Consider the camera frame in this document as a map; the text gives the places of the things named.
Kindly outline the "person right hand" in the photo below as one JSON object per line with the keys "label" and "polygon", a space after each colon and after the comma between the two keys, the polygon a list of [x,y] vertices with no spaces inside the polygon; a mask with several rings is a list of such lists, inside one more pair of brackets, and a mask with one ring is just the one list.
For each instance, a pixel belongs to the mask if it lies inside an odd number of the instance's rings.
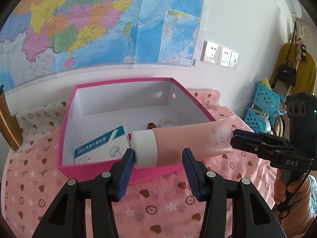
{"label": "person right hand", "polygon": [[295,202],[307,195],[310,187],[308,172],[278,169],[274,184],[274,212],[288,213]]}

